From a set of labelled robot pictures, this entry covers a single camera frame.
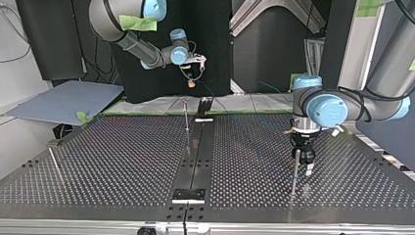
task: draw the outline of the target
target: perforated metal table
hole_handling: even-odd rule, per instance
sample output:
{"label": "perforated metal table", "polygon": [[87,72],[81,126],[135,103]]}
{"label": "perforated metal table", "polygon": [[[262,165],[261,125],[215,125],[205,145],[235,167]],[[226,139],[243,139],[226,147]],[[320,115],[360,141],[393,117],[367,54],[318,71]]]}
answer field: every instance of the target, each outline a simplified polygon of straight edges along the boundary
{"label": "perforated metal table", "polygon": [[[292,198],[289,119],[215,116],[186,131],[184,117],[102,117],[54,148],[56,163],[45,152],[0,181],[0,228],[5,219],[415,226],[415,182],[349,133],[321,133],[314,172]],[[205,203],[173,204],[176,189],[203,189]]]}

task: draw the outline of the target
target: white wall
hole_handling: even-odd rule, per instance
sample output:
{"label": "white wall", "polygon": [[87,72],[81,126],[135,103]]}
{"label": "white wall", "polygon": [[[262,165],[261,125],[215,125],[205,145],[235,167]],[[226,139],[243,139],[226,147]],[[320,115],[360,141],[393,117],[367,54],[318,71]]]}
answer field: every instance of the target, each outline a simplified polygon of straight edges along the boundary
{"label": "white wall", "polygon": [[[0,2],[17,9],[14,0]],[[6,13],[23,30],[20,21],[10,11]],[[16,58],[27,50],[27,44],[1,16],[0,42],[0,61]],[[31,52],[18,61],[0,63],[0,114],[47,89],[48,84],[42,80]],[[52,127],[55,125],[0,117],[0,178],[45,150],[46,143],[54,138]]]}

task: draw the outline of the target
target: vertical metal pin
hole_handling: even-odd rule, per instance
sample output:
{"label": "vertical metal pin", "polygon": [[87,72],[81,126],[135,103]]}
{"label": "vertical metal pin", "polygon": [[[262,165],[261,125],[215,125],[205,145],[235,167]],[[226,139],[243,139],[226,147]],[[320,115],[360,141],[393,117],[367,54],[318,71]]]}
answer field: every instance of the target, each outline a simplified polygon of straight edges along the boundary
{"label": "vertical metal pin", "polygon": [[293,189],[291,192],[291,195],[293,197],[296,195],[297,178],[299,177],[300,155],[301,155],[301,150],[296,150],[296,159],[295,159],[296,162],[294,163]]}
{"label": "vertical metal pin", "polygon": [[184,98],[184,118],[186,118],[186,130],[189,131],[189,120],[187,119],[187,100]]}
{"label": "vertical metal pin", "polygon": [[52,160],[53,160],[53,163],[54,163],[55,167],[57,169],[59,169],[59,165],[58,165],[58,162],[56,161],[55,154],[53,153],[52,148],[48,148],[48,150],[49,150],[49,153],[51,154],[51,157],[52,157]]}

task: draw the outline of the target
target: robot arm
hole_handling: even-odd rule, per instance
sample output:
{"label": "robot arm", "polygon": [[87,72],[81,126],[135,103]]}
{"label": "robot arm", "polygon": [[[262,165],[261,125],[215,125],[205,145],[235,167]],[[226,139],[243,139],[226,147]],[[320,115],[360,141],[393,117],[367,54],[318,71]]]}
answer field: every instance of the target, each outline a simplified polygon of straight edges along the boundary
{"label": "robot arm", "polygon": [[[410,9],[415,15],[415,7]],[[415,25],[404,18],[394,32],[363,91],[339,87],[322,89],[319,76],[303,76],[294,84],[292,143],[301,152],[300,163],[313,163],[314,139],[322,128],[333,128],[347,120],[390,120],[409,112],[414,91]]]}
{"label": "robot arm", "polygon": [[89,7],[90,22],[103,40],[117,43],[141,60],[144,69],[151,70],[166,65],[182,66],[193,62],[195,56],[189,53],[186,32],[175,29],[170,33],[171,46],[159,49],[137,37],[132,31],[122,30],[119,16],[156,18],[164,20],[167,8],[165,0],[92,0]]}

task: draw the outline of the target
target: metal frame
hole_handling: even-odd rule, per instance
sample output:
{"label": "metal frame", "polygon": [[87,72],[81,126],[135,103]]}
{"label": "metal frame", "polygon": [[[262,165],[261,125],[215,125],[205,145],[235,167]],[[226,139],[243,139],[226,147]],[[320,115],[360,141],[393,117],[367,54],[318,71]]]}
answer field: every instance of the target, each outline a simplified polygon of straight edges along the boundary
{"label": "metal frame", "polygon": [[[183,234],[182,223],[84,220],[0,219],[0,234],[136,234],[154,227],[158,234]],[[368,224],[187,223],[188,234],[415,234],[409,226]]]}
{"label": "metal frame", "polygon": [[[311,4],[310,0],[247,0],[230,22],[231,34],[238,36],[262,12],[271,7],[284,7],[307,25]],[[317,10],[311,12],[308,28],[313,33],[319,32],[325,23]]]}

